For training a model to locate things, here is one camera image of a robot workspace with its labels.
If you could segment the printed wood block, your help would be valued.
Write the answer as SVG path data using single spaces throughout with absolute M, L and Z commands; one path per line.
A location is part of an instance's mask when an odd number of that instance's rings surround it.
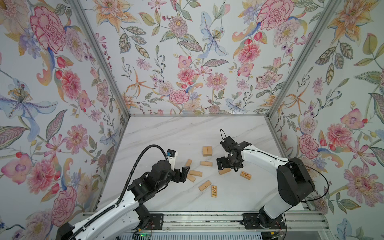
M 211 197 L 216 198 L 218 196 L 217 186 L 211 186 Z
M 246 173 L 246 172 L 242 171 L 242 172 L 241 172 L 241 177 L 243 177 L 243 178 L 245 178 L 245 179 L 247 179 L 247 180 L 251 180 L 252 175 L 249 174 L 249 173 Z

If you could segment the plain wood block with holes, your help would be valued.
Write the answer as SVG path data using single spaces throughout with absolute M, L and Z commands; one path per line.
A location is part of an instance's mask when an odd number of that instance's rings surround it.
M 202 172 L 194 171 L 194 170 L 189 171 L 189 174 L 192 176 L 196 176 L 196 177 L 202 177 L 203 176 Z

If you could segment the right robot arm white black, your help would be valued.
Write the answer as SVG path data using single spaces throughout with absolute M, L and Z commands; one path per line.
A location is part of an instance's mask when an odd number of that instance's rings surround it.
M 244 167 L 244 162 L 254 164 L 277 180 L 278 194 L 266 203 L 255 217 L 257 225 L 269 228 L 286 211 L 304 201 L 316 190 L 307 167 L 299 158 L 286 159 L 262 151 L 251 143 L 236 143 L 232 137 L 221 140 L 227 156 L 217 158 L 218 170 L 233 169 L 236 172 Z

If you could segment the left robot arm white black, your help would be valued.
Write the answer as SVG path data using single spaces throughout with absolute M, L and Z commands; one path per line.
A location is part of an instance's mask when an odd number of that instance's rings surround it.
M 74 225 L 64 224 L 59 228 L 56 239 L 112 240 L 125 231 L 144 229 L 151 218 L 144 203 L 170 182 L 184 183 L 189 171 L 189 167 L 182 167 L 181 170 L 173 168 L 168 160 L 158 161 L 151 171 L 133 180 L 121 199 Z

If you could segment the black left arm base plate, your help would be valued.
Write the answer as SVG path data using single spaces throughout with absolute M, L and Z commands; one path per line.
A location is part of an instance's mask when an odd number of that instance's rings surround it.
M 139 224 L 134 230 L 162 230 L 164 224 L 164 214 L 146 213 L 139 215 Z

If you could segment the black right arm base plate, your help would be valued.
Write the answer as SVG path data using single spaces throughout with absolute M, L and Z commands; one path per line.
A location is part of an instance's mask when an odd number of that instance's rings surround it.
M 271 219 L 267 215 L 259 213 L 244 213 L 241 225 L 246 230 L 283 230 L 286 228 L 286 222 L 283 215 L 276 219 Z

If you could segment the aluminium front rail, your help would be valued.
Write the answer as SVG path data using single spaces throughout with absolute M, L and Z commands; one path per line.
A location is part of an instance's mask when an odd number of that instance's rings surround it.
M 319 212 L 283 214 L 283 230 L 246 230 L 242 214 L 256 212 L 152 212 L 164 214 L 162 230 L 125 231 L 113 240 L 332 240 L 325 217 Z

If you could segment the aluminium corner post left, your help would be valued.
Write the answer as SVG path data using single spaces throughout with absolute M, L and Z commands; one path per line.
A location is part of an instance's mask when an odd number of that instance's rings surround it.
M 102 69 L 103 73 L 106 76 L 107 82 L 110 84 L 110 87 L 112 88 L 112 92 L 116 97 L 116 100 L 118 102 L 118 105 L 123 113 L 123 115 L 129 120 L 130 119 L 130 113 L 129 110 L 123 100 L 123 97 L 119 91 L 119 88 L 117 86 L 117 83 L 115 81 L 115 78 L 113 76 L 112 70 L 108 65 L 107 60 L 104 57 L 102 48 L 99 45 L 99 42 L 96 38 L 96 35 L 92 29 L 92 26 L 90 25 L 90 22 L 86 16 L 85 10 L 83 9 L 83 6 L 81 5 L 80 1 L 76 0 L 69 0 L 70 6 L 72 7 L 77 20 L 79 21 L 81 27 L 85 31 L 85 35 L 87 40 L 89 41 L 89 44 L 91 46 L 91 49 L 95 53 L 95 58 Z

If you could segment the aluminium corner post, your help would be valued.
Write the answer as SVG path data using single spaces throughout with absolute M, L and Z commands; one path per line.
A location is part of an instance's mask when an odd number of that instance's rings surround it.
M 307 58 L 309 57 L 312 50 L 315 48 L 315 45 L 317 44 L 321 34 L 325 30 L 327 22 L 333 15 L 334 8 L 336 8 L 338 5 L 339 4 L 337 3 L 337 1 L 328 1 L 322 14 L 320 15 L 318 22 L 315 25 L 312 36 L 309 38 L 303 50 L 300 52 L 299 57 L 297 58 L 297 62 L 294 64 L 292 70 L 290 71 L 287 80 L 285 81 L 283 87 L 277 95 L 276 100 L 274 101 L 274 104 L 271 106 L 268 113 L 265 114 L 266 120 L 271 120 L 272 117 L 277 113 L 278 108 L 284 100 L 289 88 L 293 84 L 301 68 L 305 65 Z
M 85 10 L 83 9 L 83 6 L 81 5 L 80 1 L 76 0 L 69 0 L 70 6 L 72 7 L 77 20 L 79 21 L 81 27 L 85 31 L 85 35 L 87 40 L 89 41 L 89 44 L 91 46 L 91 49 L 95 53 L 95 58 L 102 69 L 103 73 L 106 76 L 107 82 L 110 84 L 110 87 L 112 88 L 112 92 L 116 97 L 116 100 L 118 102 L 118 105 L 123 113 L 123 115 L 129 120 L 130 119 L 130 113 L 129 110 L 123 100 L 123 97 L 119 91 L 119 88 L 117 86 L 117 83 L 115 81 L 115 78 L 113 76 L 112 70 L 108 65 L 107 60 L 104 57 L 102 48 L 99 45 L 99 42 L 96 38 L 96 35 L 92 29 L 92 26 L 90 25 L 90 22 L 86 16 Z

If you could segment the aluminium corner post right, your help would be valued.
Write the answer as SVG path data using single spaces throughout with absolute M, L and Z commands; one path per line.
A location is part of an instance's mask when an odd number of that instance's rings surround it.
M 277 113 L 278 108 L 284 100 L 289 88 L 293 84 L 301 68 L 305 65 L 307 58 L 309 57 L 312 50 L 315 48 L 315 45 L 317 44 L 321 34 L 325 30 L 327 22 L 333 15 L 334 8 L 336 8 L 338 5 L 339 4 L 337 3 L 337 1 L 328 1 L 322 14 L 320 15 L 318 22 L 315 25 L 312 36 L 309 38 L 303 50 L 300 52 L 299 57 L 297 58 L 297 62 L 294 64 L 292 70 L 290 71 L 287 80 L 285 81 L 283 87 L 277 95 L 276 100 L 274 101 L 274 104 L 271 106 L 268 113 L 265 114 L 266 120 L 271 120 L 272 117 Z

